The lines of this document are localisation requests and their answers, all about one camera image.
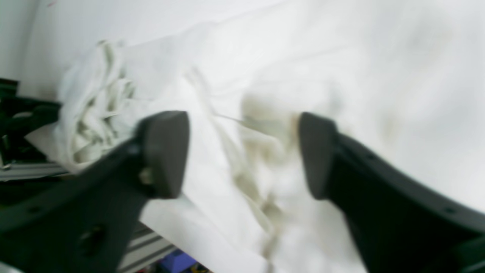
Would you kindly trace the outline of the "image right gripper black right finger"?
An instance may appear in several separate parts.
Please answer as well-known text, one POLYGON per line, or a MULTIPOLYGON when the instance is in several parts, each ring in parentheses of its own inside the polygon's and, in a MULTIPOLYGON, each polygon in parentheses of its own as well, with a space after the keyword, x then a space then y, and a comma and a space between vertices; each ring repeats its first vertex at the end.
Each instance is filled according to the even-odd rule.
POLYGON ((344 214, 369 273, 483 273, 485 217, 421 183, 303 112, 299 146, 316 200, 344 214))

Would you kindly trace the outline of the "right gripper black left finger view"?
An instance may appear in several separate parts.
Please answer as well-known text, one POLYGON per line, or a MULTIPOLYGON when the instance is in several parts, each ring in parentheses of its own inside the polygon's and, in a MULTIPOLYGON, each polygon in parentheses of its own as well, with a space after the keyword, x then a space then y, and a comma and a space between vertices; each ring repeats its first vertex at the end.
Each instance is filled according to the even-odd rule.
POLYGON ((1 263, 23 273, 115 273, 146 203, 180 195, 188 150, 187 112, 143 119, 74 180, 1 210, 1 263))

